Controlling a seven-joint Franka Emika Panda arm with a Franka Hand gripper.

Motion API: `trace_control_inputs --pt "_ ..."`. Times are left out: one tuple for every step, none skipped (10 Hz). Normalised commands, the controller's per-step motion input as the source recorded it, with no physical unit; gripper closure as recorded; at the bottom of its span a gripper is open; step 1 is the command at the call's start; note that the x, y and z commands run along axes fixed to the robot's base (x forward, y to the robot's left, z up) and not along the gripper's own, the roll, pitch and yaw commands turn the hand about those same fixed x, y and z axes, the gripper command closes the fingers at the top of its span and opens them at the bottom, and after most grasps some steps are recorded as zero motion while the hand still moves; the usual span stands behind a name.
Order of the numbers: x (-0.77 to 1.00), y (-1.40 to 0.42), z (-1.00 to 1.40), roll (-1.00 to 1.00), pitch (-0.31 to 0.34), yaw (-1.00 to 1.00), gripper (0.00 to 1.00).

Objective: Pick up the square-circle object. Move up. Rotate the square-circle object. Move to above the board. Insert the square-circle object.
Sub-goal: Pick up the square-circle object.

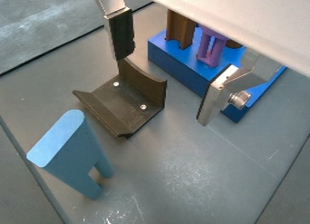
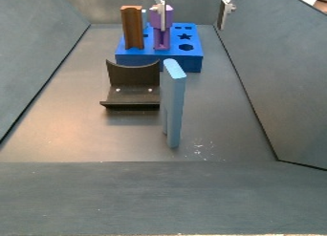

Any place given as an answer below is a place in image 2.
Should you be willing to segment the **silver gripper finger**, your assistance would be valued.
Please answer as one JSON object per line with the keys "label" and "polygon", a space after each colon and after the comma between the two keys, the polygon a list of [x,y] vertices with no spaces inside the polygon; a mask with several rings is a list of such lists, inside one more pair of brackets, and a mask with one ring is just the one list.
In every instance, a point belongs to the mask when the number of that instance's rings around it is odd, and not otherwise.
{"label": "silver gripper finger", "polygon": [[155,0],[156,4],[149,9],[151,11],[151,25],[156,29],[165,30],[165,1]]}
{"label": "silver gripper finger", "polygon": [[217,28],[223,30],[227,15],[235,10],[233,0],[221,0],[217,19]]}

